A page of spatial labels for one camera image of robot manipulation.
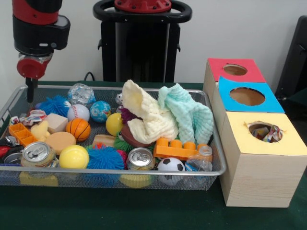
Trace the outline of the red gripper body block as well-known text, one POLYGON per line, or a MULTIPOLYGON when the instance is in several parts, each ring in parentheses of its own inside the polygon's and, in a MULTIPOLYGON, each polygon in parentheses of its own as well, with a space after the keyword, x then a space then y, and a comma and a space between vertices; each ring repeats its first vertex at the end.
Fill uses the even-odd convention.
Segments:
POLYGON ((32 78, 38 80, 44 76, 52 56, 53 54, 43 57, 19 54, 17 71, 24 78, 32 78))

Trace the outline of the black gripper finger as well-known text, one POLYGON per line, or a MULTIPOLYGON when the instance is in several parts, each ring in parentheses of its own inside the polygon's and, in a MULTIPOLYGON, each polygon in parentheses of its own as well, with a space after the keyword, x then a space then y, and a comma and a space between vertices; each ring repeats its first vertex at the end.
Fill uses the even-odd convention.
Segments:
POLYGON ((32 103, 34 99, 34 89, 38 86, 38 80, 34 78, 25 78, 27 89, 27 102, 32 103))

